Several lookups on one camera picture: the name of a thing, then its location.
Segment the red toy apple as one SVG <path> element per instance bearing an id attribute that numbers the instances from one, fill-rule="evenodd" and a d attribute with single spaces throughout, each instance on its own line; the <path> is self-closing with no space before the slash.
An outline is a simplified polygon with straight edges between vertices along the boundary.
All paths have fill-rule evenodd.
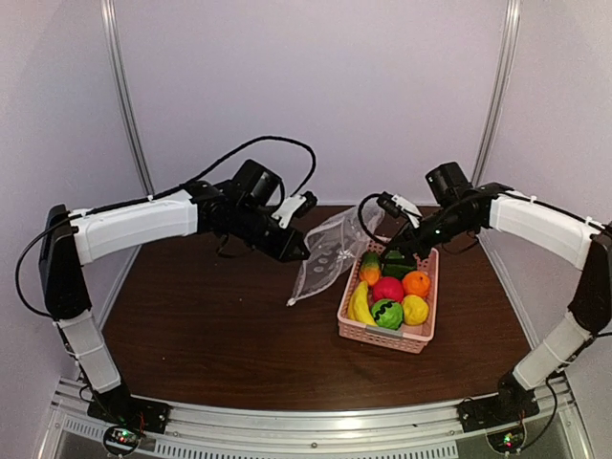
<path id="1" fill-rule="evenodd" d="M 401 303 L 404 299 L 403 284 L 395 277 L 381 277 L 372 288 L 372 298 L 374 302 L 389 299 Z"/>

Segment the clear zip top bag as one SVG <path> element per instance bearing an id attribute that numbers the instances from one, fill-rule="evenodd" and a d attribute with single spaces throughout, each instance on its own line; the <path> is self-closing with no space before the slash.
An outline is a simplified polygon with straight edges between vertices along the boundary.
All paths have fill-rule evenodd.
<path id="1" fill-rule="evenodd" d="M 337 213 L 311 229 L 305 236 L 310 257 L 301 262 L 287 306 L 328 289 L 354 265 L 370 242 L 361 226 L 358 207 Z"/>

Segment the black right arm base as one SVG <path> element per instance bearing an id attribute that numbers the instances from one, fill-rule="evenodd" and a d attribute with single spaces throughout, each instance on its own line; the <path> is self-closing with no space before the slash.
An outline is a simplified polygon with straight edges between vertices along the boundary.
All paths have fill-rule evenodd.
<path id="1" fill-rule="evenodd" d="M 517 423 L 539 413 L 535 391 L 524 388 L 512 372 L 506 373 L 497 384 L 497 393 L 480 399 L 466 398 L 457 405 L 462 429 L 473 432 L 481 429 Z"/>

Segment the yellow toy lemon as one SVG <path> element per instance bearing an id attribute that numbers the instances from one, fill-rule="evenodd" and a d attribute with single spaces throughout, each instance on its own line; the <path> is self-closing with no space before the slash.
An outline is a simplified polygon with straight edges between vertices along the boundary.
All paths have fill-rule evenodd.
<path id="1" fill-rule="evenodd" d="M 404 324 L 407 326 L 419 326 L 426 322 L 429 315 L 427 302 L 417 295 L 407 295 L 403 302 Z"/>

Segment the orange toy tangerine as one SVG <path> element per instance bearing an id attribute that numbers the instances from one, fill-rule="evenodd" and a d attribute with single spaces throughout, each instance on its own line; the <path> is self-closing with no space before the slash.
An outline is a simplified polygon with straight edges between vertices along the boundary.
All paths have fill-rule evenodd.
<path id="1" fill-rule="evenodd" d="M 416 295 L 426 298 L 430 292 L 430 277 L 422 271 L 412 271 L 407 273 L 402 279 L 405 295 Z"/>

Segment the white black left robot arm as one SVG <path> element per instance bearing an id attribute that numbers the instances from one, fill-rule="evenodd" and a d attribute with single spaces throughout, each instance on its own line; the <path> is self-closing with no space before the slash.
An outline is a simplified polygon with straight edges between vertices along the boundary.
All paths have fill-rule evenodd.
<path id="1" fill-rule="evenodd" d="M 277 209 L 268 208 L 280 187 L 277 174 L 247 160 L 219 184 L 195 180 L 133 204 L 78 211 L 58 205 L 49 211 L 39 255 L 45 307 L 95 401 L 116 424 L 131 423 L 138 406 L 93 318 L 83 266 L 116 251 L 208 232 L 239 238 L 279 262 L 305 260 L 310 252 L 304 235 L 291 223 L 309 212 L 317 198 L 310 191 L 294 193 Z"/>

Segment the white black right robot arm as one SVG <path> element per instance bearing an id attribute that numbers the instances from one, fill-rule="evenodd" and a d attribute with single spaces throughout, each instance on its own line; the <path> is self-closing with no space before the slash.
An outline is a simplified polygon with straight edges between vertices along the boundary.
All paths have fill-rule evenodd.
<path id="1" fill-rule="evenodd" d="M 507 423 L 531 399 L 531 391 L 600 338 L 611 322 L 611 228 L 527 197 L 509 186 L 474 186 L 457 163 L 441 164 L 426 175 L 439 210 L 428 217 L 400 195 L 381 194 L 377 204 L 404 226 L 387 243 L 408 259 L 462 233 L 496 230 L 517 236 L 580 272 L 567 311 L 554 330 L 502 377 L 490 404 L 496 421 Z"/>

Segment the yellow toy banana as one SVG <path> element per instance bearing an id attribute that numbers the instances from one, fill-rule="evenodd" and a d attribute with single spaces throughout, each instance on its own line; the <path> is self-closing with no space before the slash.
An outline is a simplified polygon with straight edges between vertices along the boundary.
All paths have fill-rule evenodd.
<path id="1" fill-rule="evenodd" d="M 351 320 L 366 325 L 377 326 L 369 309 L 368 292 L 368 283 L 366 281 L 361 281 L 349 299 L 347 316 Z"/>

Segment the orange green toy carrot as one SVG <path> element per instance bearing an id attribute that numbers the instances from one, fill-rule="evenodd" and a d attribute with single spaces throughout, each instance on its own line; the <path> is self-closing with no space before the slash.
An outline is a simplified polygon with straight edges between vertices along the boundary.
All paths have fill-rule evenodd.
<path id="1" fill-rule="evenodd" d="M 382 277 L 382 266 L 379 254 L 375 251 L 366 251 L 361 258 L 359 279 L 374 287 Z"/>

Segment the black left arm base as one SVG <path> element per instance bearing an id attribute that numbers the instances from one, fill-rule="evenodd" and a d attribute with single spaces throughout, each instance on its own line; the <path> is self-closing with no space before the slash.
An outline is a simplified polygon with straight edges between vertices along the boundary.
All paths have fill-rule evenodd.
<path id="1" fill-rule="evenodd" d="M 87 414 L 90 417 L 138 432 L 165 433 L 169 404 L 134 397 L 125 382 L 106 392 L 89 389 L 92 400 Z"/>

